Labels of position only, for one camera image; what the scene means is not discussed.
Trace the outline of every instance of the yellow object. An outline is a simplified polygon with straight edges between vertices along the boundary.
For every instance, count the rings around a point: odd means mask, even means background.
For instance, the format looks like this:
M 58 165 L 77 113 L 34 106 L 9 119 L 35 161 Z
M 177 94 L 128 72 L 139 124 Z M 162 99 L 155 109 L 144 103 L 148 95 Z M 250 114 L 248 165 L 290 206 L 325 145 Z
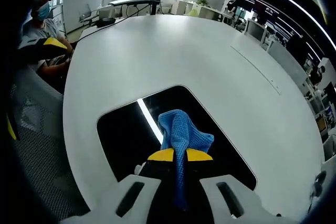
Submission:
M 205 152 L 198 151 L 195 149 L 187 149 L 188 161 L 206 161 L 213 160 L 211 156 Z
M 196 9 L 192 9 L 189 13 L 188 13 L 188 16 L 191 16 L 191 17 L 198 17 L 198 12 Z
M 12 137 L 14 140 L 16 140 L 16 135 L 15 135 L 15 133 L 14 133 L 14 131 L 13 131 L 13 128 L 12 128 L 12 125 L 11 125 L 11 123 L 10 123 L 10 121 L 9 121 L 8 115 L 6 115 L 6 120 L 7 120 L 8 132 L 10 133 L 11 137 Z
M 148 160 L 173 162 L 174 149 L 169 148 L 153 153 Z
M 67 47 L 65 45 L 63 45 L 61 42 L 59 42 L 55 38 L 47 38 L 47 40 L 43 43 L 43 45 L 53 45 L 53 46 L 56 46 L 56 47 L 61 47 L 61 48 L 67 49 Z

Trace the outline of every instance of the gray t-shirt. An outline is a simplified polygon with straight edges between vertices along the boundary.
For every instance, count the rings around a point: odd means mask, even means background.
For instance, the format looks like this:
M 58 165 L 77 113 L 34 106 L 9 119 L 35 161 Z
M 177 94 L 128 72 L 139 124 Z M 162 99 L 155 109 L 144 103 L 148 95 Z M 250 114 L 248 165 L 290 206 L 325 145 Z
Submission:
M 64 38 L 63 34 L 58 30 L 56 24 L 51 18 L 47 18 L 44 20 L 43 28 L 36 28 L 32 26 L 32 21 L 29 21 L 25 24 L 23 29 L 23 38 L 55 38 L 61 39 Z M 30 67 L 37 71 L 46 60 L 40 60 L 35 64 L 30 64 Z

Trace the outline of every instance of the blue cloth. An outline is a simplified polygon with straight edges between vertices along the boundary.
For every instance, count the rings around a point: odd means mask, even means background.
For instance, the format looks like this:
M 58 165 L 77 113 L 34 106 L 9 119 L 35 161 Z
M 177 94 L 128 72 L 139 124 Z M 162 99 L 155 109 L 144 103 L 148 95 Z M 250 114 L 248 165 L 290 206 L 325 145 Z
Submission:
M 173 148 L 176 153 L 176 187 L 174 203 L 187 208 L 184 190 L 184 153 L 187 148 L 207 152 L 214 141 L 211 134 L 200 132 L 187 113 L 172 110 L 159 115 L 159 129 L 163 132 L 161 149 Z

